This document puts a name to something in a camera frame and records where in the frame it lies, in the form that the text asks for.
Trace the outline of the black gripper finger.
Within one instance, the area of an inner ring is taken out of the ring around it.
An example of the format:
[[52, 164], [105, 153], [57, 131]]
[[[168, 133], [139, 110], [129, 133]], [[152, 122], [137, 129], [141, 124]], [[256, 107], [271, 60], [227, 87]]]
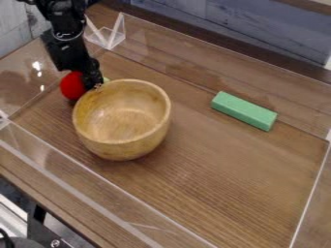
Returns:
[[104, 83], [104, 76], [100, 70], [100, 62], [97, 59], [92, 59], [91, 80], [95, 87], [99, 87]]
[[99, 69], [96, 67], [83, 68], [80, 72], [85, 90], [93, 89], [99, 83]]

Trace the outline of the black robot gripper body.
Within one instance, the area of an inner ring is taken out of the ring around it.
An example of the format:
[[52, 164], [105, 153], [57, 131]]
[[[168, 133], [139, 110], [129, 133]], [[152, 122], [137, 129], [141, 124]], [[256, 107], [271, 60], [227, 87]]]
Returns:
[[52, 30], [41, 34], [44, 48], [59, 71], [91, 73], [97, 69], [97, 60], [91, 57], [83, 37], [69, 41], [55, 38]]

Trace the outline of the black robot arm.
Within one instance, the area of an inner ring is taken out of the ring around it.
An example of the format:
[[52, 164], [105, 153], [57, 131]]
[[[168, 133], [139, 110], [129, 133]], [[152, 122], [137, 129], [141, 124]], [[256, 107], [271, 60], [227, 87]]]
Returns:
[[100, 62], [89, 54], [84, 42], [87, 0], [17, 0], [36, 7], [51, 23], [41, 41], [59, 71], [81, 74], [83, 86], [91, 90], [104, 83]]

